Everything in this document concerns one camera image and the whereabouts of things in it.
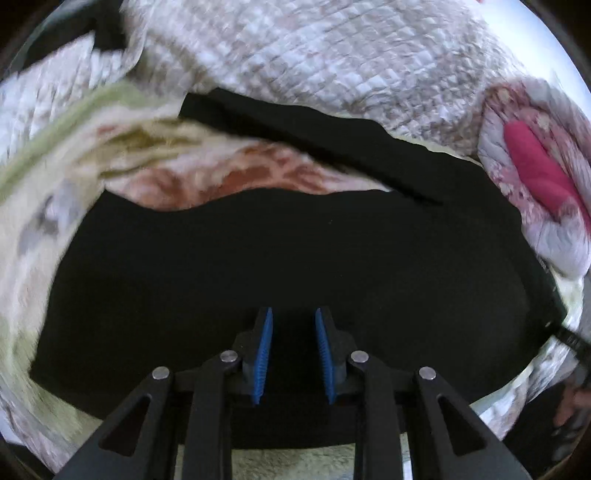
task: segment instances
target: blue gripper pad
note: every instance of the blue gripper pad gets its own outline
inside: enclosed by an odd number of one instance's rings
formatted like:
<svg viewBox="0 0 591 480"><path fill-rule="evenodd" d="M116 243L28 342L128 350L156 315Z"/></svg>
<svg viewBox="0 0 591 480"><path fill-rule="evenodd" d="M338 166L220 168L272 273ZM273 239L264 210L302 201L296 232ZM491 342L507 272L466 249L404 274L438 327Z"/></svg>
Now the blue gripper pad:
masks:
<svg viewBox="0 0 591 480"><path fill-rule="evenodd" d="M271 338L273 336L273 311L267 309L265 322L262 326L261 341L259 343L254 367L252 369L252 402L258 405L265 391L265 380L267 378L267 367L269 365L269 352L271 350Z"/></svg>
<svg viewBox="0 0 591 480"><path fill-rule="evenodd" d="M322 378L324 379L324 392L329 399L329 404L332 405L336 400L335 369L321 309L316 310L314 321L316 324L316 341L318 343L318 354L320 355Z"/></svg>

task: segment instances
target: gray patterned fabric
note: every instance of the gray patterned fabric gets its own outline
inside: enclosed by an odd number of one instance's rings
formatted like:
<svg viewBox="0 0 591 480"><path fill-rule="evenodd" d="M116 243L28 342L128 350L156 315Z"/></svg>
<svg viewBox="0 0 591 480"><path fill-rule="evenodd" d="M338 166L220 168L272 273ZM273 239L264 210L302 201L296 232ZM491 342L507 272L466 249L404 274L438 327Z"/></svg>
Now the gray patterned fabric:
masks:
<svg viewBox="0 0 591 480"><path fill-rule="evenodd" d="M134 78L160 94L223 86L371 118L473 153L484 88L519 72L463 0L128 0L147 26Z"/></svg>

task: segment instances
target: black cloth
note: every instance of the black cloth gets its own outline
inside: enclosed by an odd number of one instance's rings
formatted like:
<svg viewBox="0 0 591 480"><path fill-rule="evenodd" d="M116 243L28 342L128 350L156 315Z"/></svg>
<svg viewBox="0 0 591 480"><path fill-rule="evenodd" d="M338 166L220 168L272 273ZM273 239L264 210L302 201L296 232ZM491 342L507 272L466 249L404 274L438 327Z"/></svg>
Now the black cloth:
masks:
<svg viewBox="0 0 591 480"><path fill-rule="evenodd" d="M552 454L556 447L554 416L558 411L564 384L559 383L542 392L528 403L515 426L505 437L507 448L536 479L553 466Z"/></svg>
<svg viewBox="0 0 591 480"><path fill-rule="evenodd" d="M127 47L123 20L119 13L122 0L96 0L46 27L27 50L22 69L44 59L71 41L95 33L94 50L124 50Z"/></svg>
<svg viewBox="0 0 591 480"><path fill-rule="evenodd" d="M317 306L359 348L394 368L433 366L470 402L521 372L564 317L519 213L478 166L373 122L219 90L190 96L181 114L289 142L394 191L261 189L168 213L101 195L56 272L31 369L76 407L104 417L152 368L201 364L270 305L267 395L236 416L235 446L351 442L350 410L310 412L324 403Z"/></svg>

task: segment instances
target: pink fabric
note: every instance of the pink fabric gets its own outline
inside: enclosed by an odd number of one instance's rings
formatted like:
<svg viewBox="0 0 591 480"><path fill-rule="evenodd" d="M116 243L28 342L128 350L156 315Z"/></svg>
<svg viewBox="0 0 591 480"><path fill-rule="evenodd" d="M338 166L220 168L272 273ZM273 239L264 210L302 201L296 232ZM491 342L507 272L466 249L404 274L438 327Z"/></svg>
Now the pink fabric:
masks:
<svg viewBox="0 0 591 480"><path fill-rule="evenodd" d="M546 150L523 121L510 121L504 128L505 143L519 178L551 214L559 218L560 208L573 199L591 232L591 217L571 178L546 153Z"/></svg>

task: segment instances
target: green fabric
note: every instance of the green fabric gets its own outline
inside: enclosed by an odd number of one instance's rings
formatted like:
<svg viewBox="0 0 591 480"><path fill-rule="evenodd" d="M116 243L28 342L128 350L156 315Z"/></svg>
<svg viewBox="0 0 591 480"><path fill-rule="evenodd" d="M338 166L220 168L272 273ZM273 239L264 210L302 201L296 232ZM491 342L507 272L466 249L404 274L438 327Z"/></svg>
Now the green fabric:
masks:
<svg viewBox="0 0 591 480"><path fill-rule="evenodd" d="M50 123L26 143L20 152L0 168L0 205L10 195L14 186L21 181L46 154L66 136L72 134L78 125L106 105L118 103L130 108L158 106L162 100L150 98L134 85L123 80L95 90L74 103L64 114Z"/></svg>

